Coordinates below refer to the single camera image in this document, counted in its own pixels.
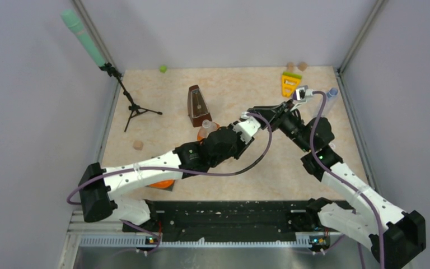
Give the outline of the orange juice bottle yellow cap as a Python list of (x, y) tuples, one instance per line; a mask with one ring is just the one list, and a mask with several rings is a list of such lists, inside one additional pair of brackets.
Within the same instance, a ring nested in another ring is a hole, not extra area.
[(217, 129), (219, 129), (219, 127), (219, 124), (211, 120), (205, 119), (204, 121), (202, 121), (202, 126), (198, 131), (197, 140), (201, 141), (202, 139), (207, 138), (210, 133), (216, 131)]

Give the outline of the clear small water bottle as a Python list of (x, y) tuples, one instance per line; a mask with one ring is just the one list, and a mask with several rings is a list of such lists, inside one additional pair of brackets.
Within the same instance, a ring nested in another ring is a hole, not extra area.
[[(326, 102), (322, 110), (321, 117), (326, 118), (328, 116), (338, 97), (339, 97), (339, 90), (337, 88), (333, 87), (326, 93)], [(318, 115), (322, 107), (323, 99), (324, 98), (321, 97), (321, 100), (319, 101), (318, 106), (314, 112), (314, 117)]]

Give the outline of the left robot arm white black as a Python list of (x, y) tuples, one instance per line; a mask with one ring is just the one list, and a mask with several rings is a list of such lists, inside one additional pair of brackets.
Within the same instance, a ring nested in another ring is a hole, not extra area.
[(119, 197), (134, 189), (166, 180), (208, 175), (227, 159), (238, 159), (259, 130), (254, 120), (220, 127), (200, 141), (184, 143), (163, 155), (138, 163), (102, 168), (90, 164), (78, 185), (83, 219), (98, 222), (121, 210)]

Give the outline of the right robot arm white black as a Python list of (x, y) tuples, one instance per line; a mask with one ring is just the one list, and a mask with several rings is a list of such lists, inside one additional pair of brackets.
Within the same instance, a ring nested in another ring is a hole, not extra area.
[(318, 114), (304, 124), (291, 102), (250, 108), (248, 118), (258, 116), (259, 127), (282, 131), (306, 152), (306, 171), (340, 194), (352, 206), (348, 211), (333, 201), (310, 204), (306, 224), (313, 231), (332, 228), (364, 246), (381, 268), (403, 268), (426, 248), (426, 221), (417, 211), (393, 205), (361, 180), (329, 146), (334, 139), (329, 121)]

